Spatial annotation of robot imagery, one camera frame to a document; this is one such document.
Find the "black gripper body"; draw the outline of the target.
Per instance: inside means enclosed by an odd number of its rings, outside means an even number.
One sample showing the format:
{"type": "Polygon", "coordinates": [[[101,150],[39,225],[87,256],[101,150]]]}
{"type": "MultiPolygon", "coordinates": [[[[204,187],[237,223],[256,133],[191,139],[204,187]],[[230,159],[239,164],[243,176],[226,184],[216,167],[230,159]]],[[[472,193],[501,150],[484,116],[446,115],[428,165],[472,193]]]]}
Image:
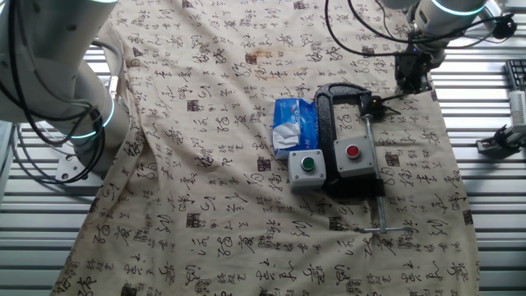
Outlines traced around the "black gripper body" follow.
{"type": "Polygon", "coordinates": [[[427,81],[433,57],[429,53],[404,53],[395,57],[394,76],[397,82],[427,81]]]}

